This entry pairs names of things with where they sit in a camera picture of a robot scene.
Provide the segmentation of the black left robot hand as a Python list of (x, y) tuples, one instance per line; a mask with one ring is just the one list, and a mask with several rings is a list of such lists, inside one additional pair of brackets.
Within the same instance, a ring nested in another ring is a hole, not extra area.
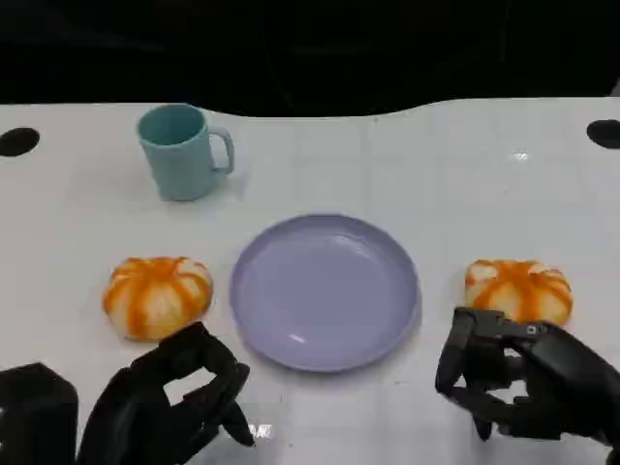
[[(172, 404), (165, 386), (200, 369), (213, 379)], [(188, 325), (110, 379), (84, 428), (77, 463), (185, 464), (220, 431), (254, 446), (236, 402), (249, 373), (203, 324)]]

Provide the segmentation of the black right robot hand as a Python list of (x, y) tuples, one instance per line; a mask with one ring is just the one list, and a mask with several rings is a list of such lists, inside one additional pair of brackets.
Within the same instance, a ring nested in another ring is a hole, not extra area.
[(619, 450), (619, 373), (558, 325), (457, 307), (435, 389), (468, 411), (481, 440), (558, 441), (563, 434)]

